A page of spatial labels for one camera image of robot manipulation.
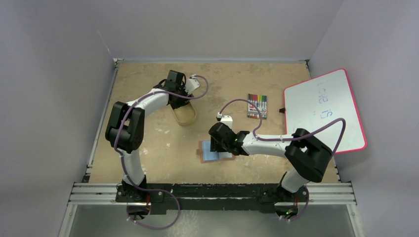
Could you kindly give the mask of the pink leather card holder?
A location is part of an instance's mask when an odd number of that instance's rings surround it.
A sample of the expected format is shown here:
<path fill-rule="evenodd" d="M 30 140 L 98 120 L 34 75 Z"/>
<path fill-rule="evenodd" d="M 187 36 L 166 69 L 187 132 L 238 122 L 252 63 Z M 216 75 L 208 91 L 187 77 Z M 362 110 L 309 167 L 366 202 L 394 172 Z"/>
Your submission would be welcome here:
<path fill-rule="evenodd" d="M 236 157 L 227 152 L 213 152 L 210 150 L 210 141 L 200 141 L 197 155 L 201 163 L 220 162 L 234 160 Z"/>

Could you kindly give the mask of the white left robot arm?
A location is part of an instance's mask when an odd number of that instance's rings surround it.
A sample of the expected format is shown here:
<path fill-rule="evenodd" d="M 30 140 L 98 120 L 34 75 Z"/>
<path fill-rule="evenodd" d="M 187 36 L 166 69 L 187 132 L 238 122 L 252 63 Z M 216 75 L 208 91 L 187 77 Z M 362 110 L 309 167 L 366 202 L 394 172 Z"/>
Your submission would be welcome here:
<path fill-rule="evenodd" d="M 146 117 L 167 105 L 172 109 L 188 106 L 195 99 L 193 92 L 201 86 L 198 78 L 199 75 L 188 78 L 184 73 L 171 70 L 166 79 L 145 95 L 113 104 L 105 138 L 121 159 L 124 174 L 121 192 L 135 202 L 145 200 L 149 192 L 138 150 L 144 138 Z"/>

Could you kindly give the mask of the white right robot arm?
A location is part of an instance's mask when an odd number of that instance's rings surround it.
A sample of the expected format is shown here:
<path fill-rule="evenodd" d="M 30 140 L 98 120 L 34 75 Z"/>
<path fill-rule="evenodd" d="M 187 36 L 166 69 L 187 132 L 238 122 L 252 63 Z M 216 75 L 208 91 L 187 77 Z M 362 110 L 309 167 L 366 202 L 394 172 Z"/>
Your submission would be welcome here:
<path fill-rule="evenodd" d="M 292 134 L 254 135 L 250 131 L 235 133 L 223 121 L 209 129 L 210 151 L 234 156 L 269 155 L 286 158 L 293 169 L 284 174 L 277 194 L 289 201 L 309 182 L 319 183 L 332 157 L 332 150 L 315 136 L 298 128 Z"/>

